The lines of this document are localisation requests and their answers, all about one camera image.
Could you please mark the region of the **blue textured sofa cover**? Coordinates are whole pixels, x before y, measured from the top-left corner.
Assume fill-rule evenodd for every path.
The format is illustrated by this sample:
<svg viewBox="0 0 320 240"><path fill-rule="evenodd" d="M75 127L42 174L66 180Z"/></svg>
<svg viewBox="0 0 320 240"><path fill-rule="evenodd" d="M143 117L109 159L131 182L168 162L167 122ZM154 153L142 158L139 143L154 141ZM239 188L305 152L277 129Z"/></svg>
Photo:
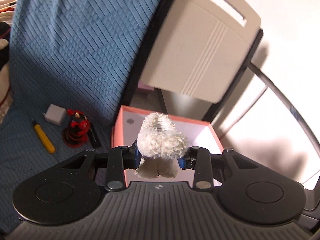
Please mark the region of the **blue textured sofa cover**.
<svg viewBox="0 0 320 240"><path fill-rule="evenodd" d="M62 130L44 120L52 103L84 112L102 143L137 75L133 64L144 39L156 32L172 0L18 0L10 32L13 102L1 124L1 230L20 219L12 194L22 181L78 153ZM55 147L47 152L32 120Z"/></svg>

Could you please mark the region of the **beige plastic chair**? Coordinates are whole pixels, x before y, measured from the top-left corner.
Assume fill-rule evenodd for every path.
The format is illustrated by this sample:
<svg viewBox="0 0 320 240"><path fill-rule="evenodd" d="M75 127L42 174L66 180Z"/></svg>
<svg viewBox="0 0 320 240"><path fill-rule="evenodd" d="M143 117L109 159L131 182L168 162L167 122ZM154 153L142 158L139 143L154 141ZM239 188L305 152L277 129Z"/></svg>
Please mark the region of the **beige plastic chair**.
<svg viewBox="0 0 320 240"><path fill-rule="evenodd" d="M245 0L175 0L140 79L217 103L243 65L260 25Z"/></svg>

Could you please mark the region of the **striped red black blanket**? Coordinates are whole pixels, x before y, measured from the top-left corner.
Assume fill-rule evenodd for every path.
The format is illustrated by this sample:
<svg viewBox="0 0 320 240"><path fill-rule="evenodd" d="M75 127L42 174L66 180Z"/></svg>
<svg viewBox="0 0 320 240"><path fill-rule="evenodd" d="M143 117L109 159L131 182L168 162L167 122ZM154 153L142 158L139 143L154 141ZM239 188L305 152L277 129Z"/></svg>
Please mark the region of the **striped red black blanket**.
<svg viewBox="0 0 320 240"><path fill-rule="evenodd" d="M17 0L1 0L1 105L10 90L9 40Z"/></svg>

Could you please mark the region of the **white fluffy plush toy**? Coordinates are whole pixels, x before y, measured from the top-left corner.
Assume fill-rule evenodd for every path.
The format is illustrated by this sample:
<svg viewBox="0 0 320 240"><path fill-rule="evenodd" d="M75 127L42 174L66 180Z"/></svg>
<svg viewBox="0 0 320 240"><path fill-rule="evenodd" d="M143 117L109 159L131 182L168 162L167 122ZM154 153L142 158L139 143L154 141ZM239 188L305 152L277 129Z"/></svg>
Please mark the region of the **white fluffy plush toy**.
<svg viewBox="0 0 320 240"><path fill-rule="evenodd" d="M177 160L188 149L188 139L177 130L168 115L150 113L142 123L137 138L142 156L136 174L140 178L175 178L178 174Z"/></svg>

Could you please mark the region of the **yellow handled screwdriver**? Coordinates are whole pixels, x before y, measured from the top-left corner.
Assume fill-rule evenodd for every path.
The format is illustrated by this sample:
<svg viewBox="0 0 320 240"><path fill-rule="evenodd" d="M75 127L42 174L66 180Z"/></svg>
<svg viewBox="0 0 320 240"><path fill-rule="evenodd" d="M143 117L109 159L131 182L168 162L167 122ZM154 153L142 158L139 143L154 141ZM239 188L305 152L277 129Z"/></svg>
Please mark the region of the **yellow handled screwdriver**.
<svg viewBox="0 0 320 240"><path fill-rule="evenodd" d="M40 141L42 142L43 146L45 147L45 149L47 150L48 153L54 154L55 147L54 147L53 143L48 138L48 136L46 135L46 133L44 132L42 127L36 122L36 120L33 119L33 117L31 115L30 115L30 118L32 120L33 129L34 129L35 133L37 134L38 138L40 139Z"/></svg>

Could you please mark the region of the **black usb stick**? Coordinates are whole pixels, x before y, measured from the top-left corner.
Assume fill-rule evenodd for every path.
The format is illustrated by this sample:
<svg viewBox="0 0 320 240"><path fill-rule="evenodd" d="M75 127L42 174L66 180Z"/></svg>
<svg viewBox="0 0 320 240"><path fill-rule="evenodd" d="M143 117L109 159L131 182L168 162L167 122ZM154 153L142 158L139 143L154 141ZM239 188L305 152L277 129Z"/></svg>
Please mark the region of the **black usb stick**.
<svg viewBox="0 0 320 240"><path fill-rule="evenodd" d="M95 131L94 125L90 124L90 128L87 132L88 138L90 140L90 143L92 145L93 148L99 148L101 147L101 142L98 138L98 135Z"/></svg>

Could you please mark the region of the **red black robot figurine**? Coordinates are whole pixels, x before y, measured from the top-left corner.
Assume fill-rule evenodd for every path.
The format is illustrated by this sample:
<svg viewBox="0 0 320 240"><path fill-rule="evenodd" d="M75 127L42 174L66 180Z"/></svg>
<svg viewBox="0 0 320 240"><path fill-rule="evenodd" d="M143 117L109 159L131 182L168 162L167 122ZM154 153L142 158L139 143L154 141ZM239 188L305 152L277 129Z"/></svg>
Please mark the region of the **red black robot figurine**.
<svg viewBox="0 0 320 240"><path fill-rule="evenodd" d="M62 132L63 141L69 147L80 147L88 141L91 122L82 111L67 109L67 115L70 120Z"/></svg>

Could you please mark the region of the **white wall charger plug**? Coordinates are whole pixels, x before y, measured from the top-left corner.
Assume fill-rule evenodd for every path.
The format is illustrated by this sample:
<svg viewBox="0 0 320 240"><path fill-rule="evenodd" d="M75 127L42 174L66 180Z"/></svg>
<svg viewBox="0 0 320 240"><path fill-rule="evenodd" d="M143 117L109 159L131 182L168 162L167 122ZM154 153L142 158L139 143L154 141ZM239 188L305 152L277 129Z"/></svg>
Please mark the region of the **white wall charger plug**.
<svg viewBox="0 0 320 240"><path fill-rule="evenodd" d="M43 116L47 122L55 124L57 126L61 126L65 116L66 116L66 109L54 104L50 104L47 111L43 113Z"/></svg>

